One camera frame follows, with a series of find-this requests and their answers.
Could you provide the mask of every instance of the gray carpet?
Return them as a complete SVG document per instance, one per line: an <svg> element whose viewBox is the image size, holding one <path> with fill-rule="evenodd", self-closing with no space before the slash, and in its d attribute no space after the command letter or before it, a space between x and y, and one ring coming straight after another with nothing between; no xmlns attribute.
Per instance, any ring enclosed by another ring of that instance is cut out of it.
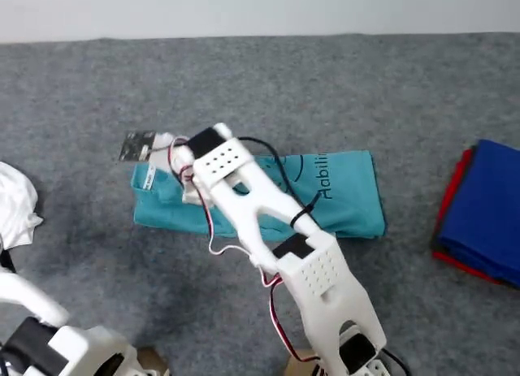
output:
<svg viewBox="0 0 520 376"><path fill-rule="evenodd" d="M388 345L420 376L520 374L520 296L428 249L462 150L520 147L520 36L286 37L0 46L0 159L41 194L45 224L13 252L83 326L153 344L174 374L279 375L288 358L241 255L132 223L124 133L224 121L281 153L369 149L388 233L347 241ZM305 346L295 304L281 319ZM0 339L22 319L1 306Z"/></svg>

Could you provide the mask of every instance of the teal towel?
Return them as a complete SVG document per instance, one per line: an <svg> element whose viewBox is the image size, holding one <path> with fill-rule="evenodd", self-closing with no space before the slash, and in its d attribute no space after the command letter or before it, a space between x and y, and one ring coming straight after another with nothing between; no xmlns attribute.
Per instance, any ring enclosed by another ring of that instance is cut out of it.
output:
<svg viewBox="0 0 520 376"><path fill-rule="evenodd" d="M287 192L273 157L255 159L275 184ZM290 155L281 161L304 204L310 202L316 192L321 193L312 214L325 231L339 237L362 238L384 233L383 212L368 151ZM147 171L148 163L139 163L133 172L134 221L149 227L207 234L202 207L182 202L182 188L177 180L157 170L151 188L144 189ZM211 214L216 235L236 236L235 229L218 208L213 207ZM269 216L261 216L259 224L264 240L280 241L294 234L288 224Z"/></svg>

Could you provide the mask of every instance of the red wire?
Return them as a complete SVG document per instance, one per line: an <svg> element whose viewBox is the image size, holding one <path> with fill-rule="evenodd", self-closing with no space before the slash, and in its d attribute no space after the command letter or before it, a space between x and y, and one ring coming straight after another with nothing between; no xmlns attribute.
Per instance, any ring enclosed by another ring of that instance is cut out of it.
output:
<svg viewBox="0 0 520 376"><path fill-rule="evenodd" d="M294 347L291 344L291 341L289 340L289 338L285 334L284 328L280 324L280 320L278 319L278 316L276 315L274 293L275 293L276 287L278 287L282 282L283 282L282 278L278 277L277 279L275 279L275 282L271 286L271 290L270 290L269 311L271 313L271 320L273 322L273 325L275 325L275 329L276 329L276 331L278 331L279 337L284 342L284 345L287 348L287 350L289 351L289 353L291 353L291 356L293 356L294 358L296 358L300 362L311 362L311 361L319 360L318 356L311 356L311 357L301 358L298 355L298 353L296 352L296 350L294 350Z"/></svg>
<svg viewBox="0 0 520 376"><path fill-rule="evenodd" d="M171 166L171 146L168 149L168 165L170 166L171 171L173 171L173 167ZM188 170L190 167L192 167L192 166L191 165L187 165L187 166L184 166L182 169L180 169L180 171L179 171L179 178L180 179L182 179L182 174L186 170ZM204 215L206 216L206 221L208 222L209 233L212 234L212 232L214 231L214 228L213 228L213 220L211 219L211 214L210 214L209 207L207 206L206 202L204 201L204 199L202 197L202 194L201 194L201 191L199 191L199 189L197 188L197 186L195 184L193 184L193 186L195 187L195 190L197 191L197 195L198 195L199 199L201 200L202 206L204 208ZM262 281L263 281L264 285L270 287L269 310L270 310L270 313L271 313L271 320L273 322L273 325L275 326L276 331L279 334L279 337L284 342L284 345L287 348L287 350L289 350L289 353L291 353L291 355L294 358L296 358L298 361L300 361L300 362L311 362L311 361L319 360L320 358L318 356L311 356L311 357L301 358L298 355L298 353L296 352L296 350L294 350L294 347L291 344L291 341L289 340L289 338L285 334L284 328L280 324L280 320L278 319L278 316L276 315L274 293L275 293L276 287L278 287L283 282L283 279L280 277L279 274L275 274L272 277L271 280L267 280L266 274L262 273Z"/></svg>
<svg viewBox="0 0 520 376"><path fill-rule="evenodd" d="M279 279L279 278L280 278L280 275L277 273L277 274L275 274L275 275L272 277L271 280L267 281L267 275L266 275L264 272L262 272L262 283L263 283L263 285L265 285L266 287L270 287L270 286L272 286L272 285L275 283L275 281L276 281L277 279Z"/></svg>

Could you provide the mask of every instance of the folded cloth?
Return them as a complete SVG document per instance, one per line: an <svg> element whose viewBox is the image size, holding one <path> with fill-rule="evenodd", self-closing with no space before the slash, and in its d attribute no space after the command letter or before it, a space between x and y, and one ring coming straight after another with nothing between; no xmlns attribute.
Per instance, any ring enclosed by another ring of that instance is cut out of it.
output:
<svg viewBox="0 0 520 376"><path fill-rule="evenodd" d="M439 241L458 261L520 286L520 152L481 140Z"/></svg>
<svg viewBox="0 0 520 376"><path fill-rule="evenodd" d="M480 277L481 279L485 279L491 283L501 283L498 280L495 280L493 277L488 276L487 274L481 272L480 270L476 270L471 266L465 265L464 263L458 261L456 258L452 257L449 254L449 250L439 242L438 235L440 228L442 228L442 224L444 222L444 216L451 205L453 198L455 197L458 188L460 187L467 171L471 167L471 163L473 161L473 156L475 153L475 147L471 149L464 150L462 153L461 160L457 163L455 167L455 171L453 172L453 176L446 188L446 192L444 193L444 197L440 204L439 213L437 214L437 220L435 223L435 230L433 236L431 238L431 251L434 258L438 258L441 261L447 262L450 265L457 267L460 270L464 270L465 272L472 274L474 276Z"/></svg>
<svg viewBox="0 0 520 376"><path fill-rule="evenodd" d="M5 250L33 242L34 227L43 221L33 212L37 198L25 175L0 162L0 236Z"/></svg>
<svg viewBox="0 0 520 376"><path fill-rule="evenodd" d="M255 159L275 184L287 192L273 157ZM325 231L339 237L363 238L384 233L384 217L368 151L291 155L281 161L292 188L305 204L317 192L321 194L312 214ZM134 221L149 227L206 234L202 207L182 202L183 191L176 178L156 170L150 185L148 170L148 163L139 163L134 169L131 182L136 194ZM216 235L236 236L235 229L218 208L211 208L211 214ZM258 221L264 240L285 240L294 234L289 225L270 216L263 215Z"/></svg>

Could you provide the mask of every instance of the white cloth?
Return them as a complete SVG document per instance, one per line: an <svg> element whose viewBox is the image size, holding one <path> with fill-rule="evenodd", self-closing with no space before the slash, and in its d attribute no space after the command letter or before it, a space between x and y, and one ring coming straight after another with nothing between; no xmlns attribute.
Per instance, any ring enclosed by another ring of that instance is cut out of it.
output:
<svg viewBox="0 0 520 376"><path fill-rule="evenodd" d="M34 227L43 222L34 214L37 200L31 181L0 162L0 235L5 250L33 242Z"/></svg>

